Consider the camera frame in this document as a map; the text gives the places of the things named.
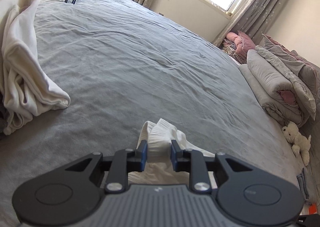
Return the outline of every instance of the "white wall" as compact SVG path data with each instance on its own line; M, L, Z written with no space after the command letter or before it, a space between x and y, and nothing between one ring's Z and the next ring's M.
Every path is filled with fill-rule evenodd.
M228 16L203 0L153 0L150 7L208 41L228 24Z
M320 0L289 0L267 34L320 66L319 32Z

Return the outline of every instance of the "gray bed sheet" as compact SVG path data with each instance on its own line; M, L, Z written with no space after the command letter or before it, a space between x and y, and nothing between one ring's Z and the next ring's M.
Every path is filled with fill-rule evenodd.
M229 56L131 0L63 1L42 0L34 24L39 63L71 105L0 141L1 226L18 223L18 185L93 151L134 148L159 118L297 185L301 162Z

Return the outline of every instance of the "folded white cloth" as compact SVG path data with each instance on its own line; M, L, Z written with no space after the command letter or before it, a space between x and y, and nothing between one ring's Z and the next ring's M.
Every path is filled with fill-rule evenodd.
M199 150L204 156L214 157L213 153L196 147L187 141L186 135L175 126L160 119L157 124L147 121L142 127L138 145L147 140L147 163L142 173L131 172L129 183L138 184L189 184L189 173L174 172L170 160L171 140L176 140L183 149ZM217 188L213 173L209 172L212 188Z
M9 111L9 135L50 109L64 109L70 97L42 71L33 26L40 0L0 0L0 91Z

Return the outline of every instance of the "orange object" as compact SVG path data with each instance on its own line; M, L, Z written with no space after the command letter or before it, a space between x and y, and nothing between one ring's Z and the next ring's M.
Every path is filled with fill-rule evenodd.
M312 205L309 207L309 214L310 214L310 215L313 215L313 214L316 214L316 213L318 213L318 211L317 211L317 206L316 206L316 204L312 204Z

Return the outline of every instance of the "plush dog head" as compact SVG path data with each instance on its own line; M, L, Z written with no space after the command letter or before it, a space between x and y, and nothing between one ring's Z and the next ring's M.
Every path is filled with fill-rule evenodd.
M294 122L290 121L288 126L282 128L282 132L287 142L294 144L295 136L298 134L299 129Z

